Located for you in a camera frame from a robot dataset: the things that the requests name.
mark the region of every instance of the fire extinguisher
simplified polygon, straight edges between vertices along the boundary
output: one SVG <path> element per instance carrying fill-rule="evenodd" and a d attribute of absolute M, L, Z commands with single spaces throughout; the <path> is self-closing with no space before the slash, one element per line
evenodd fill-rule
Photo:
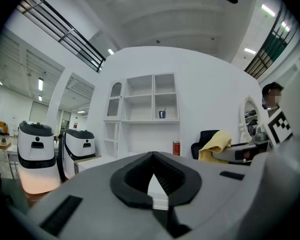
<path fill-rule="evenodd" d="M 74 123 L 73 123 L 73 129 L 77 130 L 78 122 L 77 122 L 78 117 L 75 118 Z"/>

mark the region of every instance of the red fire extinguisher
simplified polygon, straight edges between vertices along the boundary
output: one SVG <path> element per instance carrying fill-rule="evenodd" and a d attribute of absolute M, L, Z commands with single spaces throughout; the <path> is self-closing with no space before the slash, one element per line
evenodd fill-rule
<path fill-rule="evenodd" d="M 180 156 L 180 142 L 178 141 L 173 142 L 173 154 L 176 156 Z"/>
<path fill-rule="evenodd" d="M 78 122 L 77 122 L 78 117 L 75 118 L 74 123 L 73 123 L 73 129 L 76 130 L 77 126 L 78 126 Z"/>

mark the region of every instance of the small cup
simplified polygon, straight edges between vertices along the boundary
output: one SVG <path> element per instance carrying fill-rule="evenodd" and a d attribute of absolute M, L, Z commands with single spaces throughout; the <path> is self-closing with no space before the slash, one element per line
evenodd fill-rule
<path fill-rule="evenodd" d="M 166 111 L 164 111 L 164 110 L 159 111 L 159 118 L 160 119 L 166 118 Z"/>

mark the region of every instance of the white robot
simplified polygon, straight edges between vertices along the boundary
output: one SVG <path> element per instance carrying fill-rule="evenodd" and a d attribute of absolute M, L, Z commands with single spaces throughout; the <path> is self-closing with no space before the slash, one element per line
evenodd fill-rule
<path fill-rule="evenodd" d="M 59 136 L 58 166 L 61 180 L 75 176 L 75 161 L 96 157 L 95 136 L 86 130 L 66 129 Z"/>
<path fill-rule="evenodd" d="M 40 194 L 60 186 L 52 129 L 40 123 L 19 125 L 17 153 L 21 184 L 25 192 Z"/>

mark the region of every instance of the black chair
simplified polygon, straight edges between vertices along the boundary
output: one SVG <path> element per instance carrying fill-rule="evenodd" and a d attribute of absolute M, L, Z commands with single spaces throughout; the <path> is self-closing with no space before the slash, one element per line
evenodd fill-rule
<path fill-rule="evenodd" d="M 199 150 L 201 150 L 218 131 L 219 130 L 203 130 L 200 132 L 199 142 L 193 143 L 191 145 L 191 153 L 193 159 L 199 159 Z"/>

